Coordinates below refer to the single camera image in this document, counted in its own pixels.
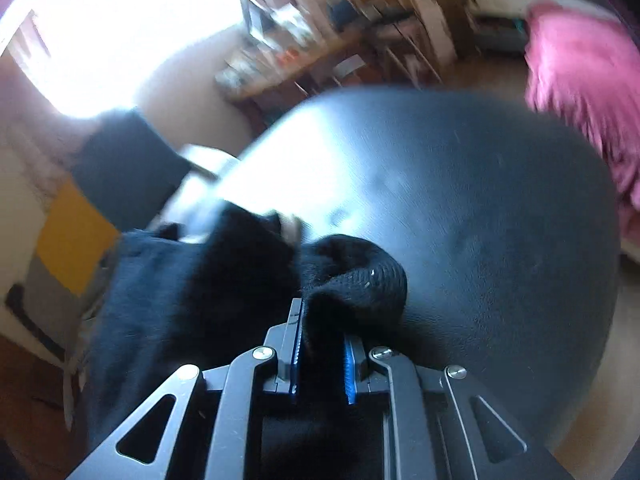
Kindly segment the black knit sweater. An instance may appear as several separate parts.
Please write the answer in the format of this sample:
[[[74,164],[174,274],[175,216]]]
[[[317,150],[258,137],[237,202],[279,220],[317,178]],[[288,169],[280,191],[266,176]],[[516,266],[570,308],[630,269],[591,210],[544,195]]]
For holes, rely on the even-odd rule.
[[[346,235],[290,243],[276,216],[226,203],[198,244],[174,224],[124,234],[112,272],[89,349],[87,456],[179,367],[230,364],[298,299],[296,395],[266,407],[255,479],[382,477],[381,407],[348,403],[344,351],[404,312],[407,277],[385,250]]]

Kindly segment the grey yellow blue sofa chair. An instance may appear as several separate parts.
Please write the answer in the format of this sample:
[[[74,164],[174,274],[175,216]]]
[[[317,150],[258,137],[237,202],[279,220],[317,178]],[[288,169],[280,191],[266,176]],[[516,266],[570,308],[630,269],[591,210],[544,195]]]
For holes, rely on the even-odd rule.
[[[233,159],[198,144],[174,150],[135,110],[107,115],[50,203],[24,281],[6,295],[9,311],[64,359],[80,298],[119,234],[151,224],[191,171],[216,179]]]

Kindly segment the wooden side table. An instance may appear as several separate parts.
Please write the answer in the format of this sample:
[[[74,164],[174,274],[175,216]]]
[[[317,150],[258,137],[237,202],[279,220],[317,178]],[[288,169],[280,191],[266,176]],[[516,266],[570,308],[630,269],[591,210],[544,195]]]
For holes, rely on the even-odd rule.
[[[382,81],[375,48],[356,30],[300,52],[240,52],[215,76],[222,98],[245,116],[255,134],[326,90]]]

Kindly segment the jars and boxes on table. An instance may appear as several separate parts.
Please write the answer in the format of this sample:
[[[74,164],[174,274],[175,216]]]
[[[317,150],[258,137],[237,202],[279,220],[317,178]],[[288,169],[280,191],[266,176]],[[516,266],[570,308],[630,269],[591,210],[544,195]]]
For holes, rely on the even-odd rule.
[[[322,44],[303,14],[292,4],[269,11],[254,0],[240,0],[243,17],[241,45],[216,73],[216,85],[236,96],[251,84],[267,82]]]

